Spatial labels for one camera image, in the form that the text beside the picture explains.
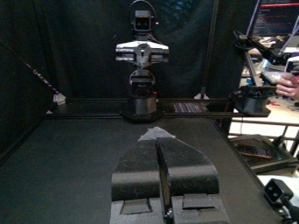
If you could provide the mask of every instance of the computer screen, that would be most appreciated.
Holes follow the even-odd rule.
[[[297,17],[299,0],[261,0],[250,34],[260,37],[286,36],[294,31]]]

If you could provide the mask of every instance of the camera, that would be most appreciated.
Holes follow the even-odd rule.
[[[148,10],[134,11],[134,31],[136,32],[149,32],[152,29],[152,15]]]

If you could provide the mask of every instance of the person's hand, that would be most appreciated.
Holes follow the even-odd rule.
[[[299,79],[296,83],[292,83],[293,75],[284,73],[280,79],[276,81],[276,93],[282,96],[288,96],[294,100],[299,100]]]

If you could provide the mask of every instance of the black wall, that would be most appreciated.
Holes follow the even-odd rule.
[[[69,98],[125,98],[133,66],[114,60],[116,44],[133,40],[132,0],[1,1],[0,39]],[[150,66],[160,98],[193,97],[201,90],[226,97],[238,86],[241,55],[232,31],[245,32],[254,1],[218,0],[210,60],[210,0],[148,0],[160,24],[153,36],[169,46],[169,62]],[[1,151],[52,105],[52,91],[0,46]]]

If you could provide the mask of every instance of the black table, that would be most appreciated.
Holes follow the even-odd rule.
[[[0,223],[108,223],[110,174],[152,127],[166,130],[214,164],[230,223],[280,223],[254,174],[214,122],[202,118],[152,123],[44,119],[0,168]]]

